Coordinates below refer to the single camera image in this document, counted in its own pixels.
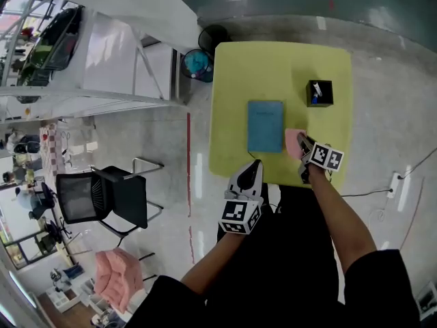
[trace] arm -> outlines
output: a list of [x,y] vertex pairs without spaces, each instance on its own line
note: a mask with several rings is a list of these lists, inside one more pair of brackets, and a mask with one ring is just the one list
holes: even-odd
[[231,260],[244,240],[244,235],[226,233],[206,256],[181,280],[193,292],[203,295],[217,275]]
[[323,169],[310,164],[309,182],[346,273],[355,260],[376,250],[375,243],[360,217],[326,179]]

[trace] black box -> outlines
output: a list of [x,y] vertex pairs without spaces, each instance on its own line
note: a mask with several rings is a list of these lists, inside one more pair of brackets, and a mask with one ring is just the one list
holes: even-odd
[[[315,95],[317,91],[315,90],[314,84],[319,84],[322,96]],[[327,107],[334,104],[333,95],[333,82],[330,80],[310,80],[307,85],[307,107]]]

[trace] blue book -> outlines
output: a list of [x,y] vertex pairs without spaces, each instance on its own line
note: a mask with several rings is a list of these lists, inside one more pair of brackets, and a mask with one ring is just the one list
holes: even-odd
[[247,150],[282,152],[283,103],[250,101],[247,107]]

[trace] black sleeve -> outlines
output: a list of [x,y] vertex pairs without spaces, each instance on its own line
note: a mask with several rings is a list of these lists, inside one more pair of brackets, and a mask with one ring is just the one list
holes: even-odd
[[126,328],[142,327],[146,322],[150,323],[154,320],[160,323],[171,321],[189,323],[193,315],[203,316],[204,312],[205,299],[176,279],[159,276]]
[[351,327],[420,327],[398,250],[375,251],[355,261],[345,274],[344,296]]

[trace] pink chair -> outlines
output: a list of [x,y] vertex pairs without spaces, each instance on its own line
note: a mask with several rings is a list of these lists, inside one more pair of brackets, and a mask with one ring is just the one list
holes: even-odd
[[144,288],[139,261],[126,251],[115,248],[96,253],[97,274],[94,290],[121,313],[126,311],[130,298]]

